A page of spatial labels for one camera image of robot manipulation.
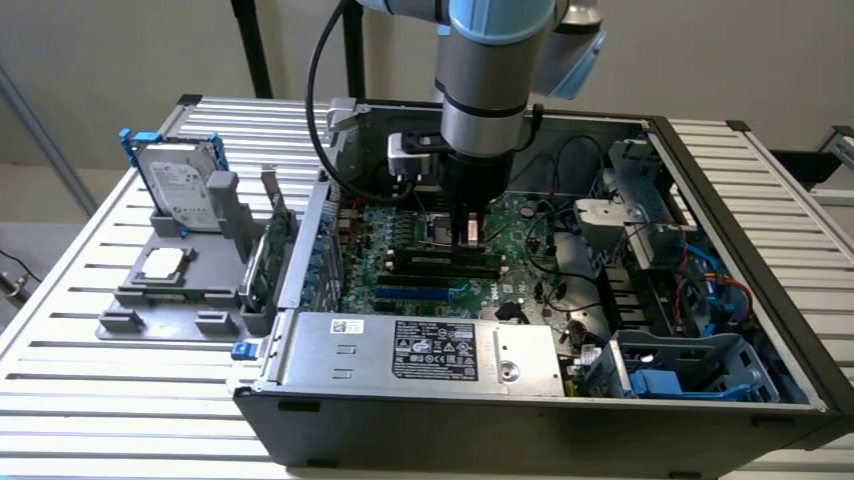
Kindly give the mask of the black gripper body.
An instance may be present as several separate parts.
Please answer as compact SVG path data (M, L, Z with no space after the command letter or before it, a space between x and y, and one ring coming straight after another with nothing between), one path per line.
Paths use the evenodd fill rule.
M500 196L510 183L514 152L475 157L451 151L438 160L438 183L454 203L483 205Z

